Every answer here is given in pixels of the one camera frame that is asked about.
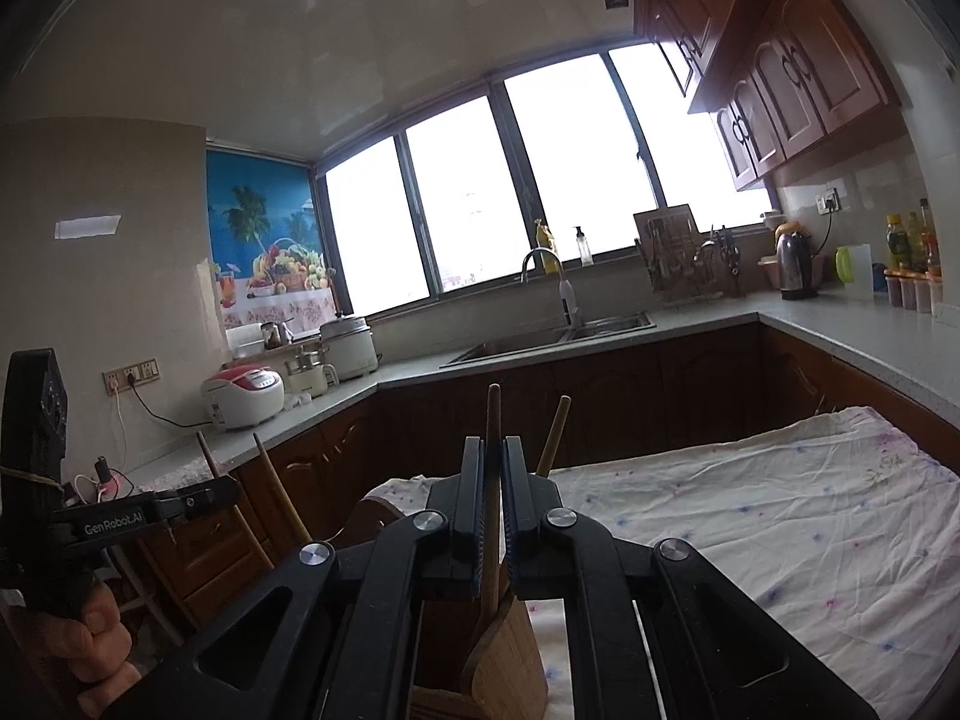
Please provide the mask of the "left hand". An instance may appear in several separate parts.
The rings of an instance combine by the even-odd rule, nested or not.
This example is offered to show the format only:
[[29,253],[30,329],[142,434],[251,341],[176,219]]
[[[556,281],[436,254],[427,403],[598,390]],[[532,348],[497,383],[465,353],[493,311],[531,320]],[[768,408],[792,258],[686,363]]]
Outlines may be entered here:
[[76,617],[12,605],[2,593],[2,717],[99,718],[142,681],[116,597],[86,582]]

